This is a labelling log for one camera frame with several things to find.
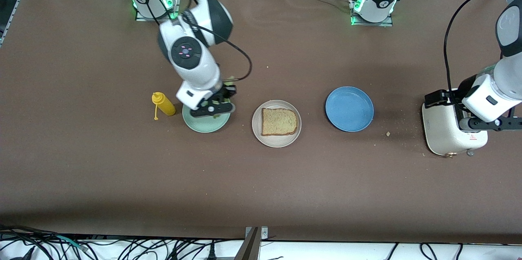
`white floor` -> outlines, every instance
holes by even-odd
[[[94,241],[99,244],[108,244],[114,242],[114,240],[97,240]],[[149,247],[157,241],[147,241],[142,245]],[[209,243],[210,241],[199,241],[199,243]],[[5,245],[9,244],[9,241],[0,242],[0,249]],[[239,250],[242,241],[229,241],[216,244],[216,255],[218,257],[233,257]],[[121,255],[122,251],[128,247],[129,242],[116,242],[112,245],[97,246],[91,244],[99,260],[117,260]],[[151,249],[157,254],[148,253],[136,258],[139,254],[144,251],[144,248],[138,248],[132,251],[125,259],[129,260],[162,260],[166,258],[168,252],[172,251],[175,242],[171,242],[167,247],[159,247],[157,249]],[[283,257],[282,260],[384,260],[390,253],[393,247],[393,243],[325,243],[325,242],[262,242],[261,250],[259,253],[259,260],[274,260],[275,258]],[[457,244],[431,244],[436,257],[439,260],[454,260],[459,249]],[[52,253],[52,257],[56,260],[65,259],[62,256],[62,250],[57,245],[60,254],[57,255],[54,249],[46,245],[47,250]],[[178,257],[179,260],[185,255],[185,253],[197,249],[198,245],[191,245],[186,248],[183,253]],[[24,246],[23,243],[17,242],[9,245],[5,249],[0,251],[0,259],[9,260],[15,257],[22,257],[28,251],[30,247]],[[206,247],[201,253],[199,253],[195,260],[205,260],[208,256],[209,247]],[[431,254],[428,249],[425,249],[425,253]],[[88,251],[88,254],[93,257],[92,252]],[[192,260],[195,253],[188,255],[184,260]],[[81,259],[89,260],[88,256],[80,254]],[[464,245],[460,260],[518,260],[522,257],[522,247],[520,246],[506,246],[506,245]],[[73,249],[67,250],[68,259],[77,259],[77,256],[73,253]],[[34,250],[31,260],[48,260],[38,248]],[[399,244],[395,250],[393,260],[426,260],[426,258],[420,253],[419,244]]]

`toast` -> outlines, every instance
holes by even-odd
[[[298,121],[294,111],[268,108],[262,111],[262,136],[288,136],[297,131]]]

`brown table surface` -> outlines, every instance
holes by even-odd
[[[351,26],[342,0],[220,1],[254,70],[224,128],[201,134],[180,114],[153,120],[151,94],[175,100],[181,80],[129,0],[21,0],[0,49],[0,221],[95,234],[240,238],[268,225],[279,239],[522,240],[522,133],[491,133],[474,158],[435,156],[423,138],[423,95],[446,87],[442,40],[464,0],[401,0],[392,28]],[[455,21],[455,85],[498,59],[505,5],[475,0]],[[246,72],[233,48],[210,49],[224,76]],[[325,116],[328,93],[345,85],[373,100],[362,132]],[[276,99],[303,123],[281,149],[250,124]]]

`mustard bottle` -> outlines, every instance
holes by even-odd
[[[159,91],[153,93],[153,103],[156,105],[154,120],[158,120],[158,108],[160,108],[160,110],[167,116],[172,116],[176,113],[176,107],[172,105],[172,102],[168,100],[164,93],[160,93]]]

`beige plate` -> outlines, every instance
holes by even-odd
[[[267,109],[289,109],[295,112],[297,115],[297,130],[293,135],[288,136],[268,136],[263,137],[261,133],[263,132],[263,108]],[[252,130],[254,131],[254,135],[256,138],[263,144],[272,147],[272,148],[282,148],[287,145],[290,145],[297,139],[299,133],[301,132],[301,115],[297,109],[295,109],[292,104],[289,102],[281,101],[281,100],[270,100],[265,102],[259,106],[254,112],[254,116],[252,117]]]

